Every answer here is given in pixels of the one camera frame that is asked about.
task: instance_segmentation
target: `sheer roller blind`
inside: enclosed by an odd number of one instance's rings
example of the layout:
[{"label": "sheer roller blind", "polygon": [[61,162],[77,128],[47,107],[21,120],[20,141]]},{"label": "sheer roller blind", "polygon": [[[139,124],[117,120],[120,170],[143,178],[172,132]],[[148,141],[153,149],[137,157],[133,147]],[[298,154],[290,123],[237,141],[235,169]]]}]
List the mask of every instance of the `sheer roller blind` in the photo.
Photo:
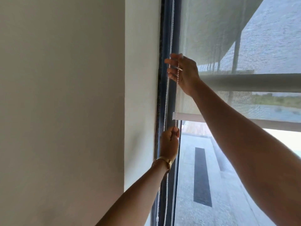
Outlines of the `sheer roller blind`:
[{"label": "sheer roller blind", "polygon": [[[301,0],[183,0],[180,52],[263,128],[301,131]],[[179,89],[175,115],[204,121]]]}]

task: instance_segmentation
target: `gold bangle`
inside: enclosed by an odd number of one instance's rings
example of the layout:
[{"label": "gold bangle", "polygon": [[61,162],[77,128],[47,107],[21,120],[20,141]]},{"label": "gold bangle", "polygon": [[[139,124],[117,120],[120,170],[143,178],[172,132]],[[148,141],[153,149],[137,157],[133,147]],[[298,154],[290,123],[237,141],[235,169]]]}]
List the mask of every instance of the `gold bangle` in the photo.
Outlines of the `gold bangle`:
[{"label": "gold bangle", "polygon": [[162,159],[167,163],[167,167],[168,167],[167,172],[169,172],[170,169],[171,169],[172,161],[170,159],[166,158],[166,157],[160,156],[159,158],[156,158],[154,160],[154,162],[158,161],[159,159]]}]

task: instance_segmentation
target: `outdoor floor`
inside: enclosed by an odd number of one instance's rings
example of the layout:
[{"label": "outdoor floor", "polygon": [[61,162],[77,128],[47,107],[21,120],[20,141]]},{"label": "outdoor floor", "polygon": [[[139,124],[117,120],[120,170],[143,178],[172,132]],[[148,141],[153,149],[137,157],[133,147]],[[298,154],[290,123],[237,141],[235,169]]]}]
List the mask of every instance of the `outdoor floor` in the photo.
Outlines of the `outdoor floor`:
[{"label": "outdoor floor", "polygon": [[254,203],[210,131],[181,135],[175,225],[275,225]]}]

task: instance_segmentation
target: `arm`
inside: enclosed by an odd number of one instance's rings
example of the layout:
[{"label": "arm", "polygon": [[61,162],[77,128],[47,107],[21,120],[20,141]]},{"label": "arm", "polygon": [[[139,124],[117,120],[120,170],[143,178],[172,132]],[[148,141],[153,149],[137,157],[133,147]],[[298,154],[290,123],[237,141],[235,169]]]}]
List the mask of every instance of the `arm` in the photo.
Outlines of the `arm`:
[{"label": "arm", "polygon": [[[171,127],[161,136],[160,156],[173,161],[178,153],[180,132]],[[156,198],[161,180],[168,169],[167,162],[157,160],[114,203],[96,226],[143,226]]]},{"label": "arm", "polygon": [[[198,76],[196,63],[171,54],[179,85],[197,104],[221,150],[256,204],[277,225],[301,225],[301,161],[284,144],[238,113]],[[177,70],[168,69],[176,79]]]}]

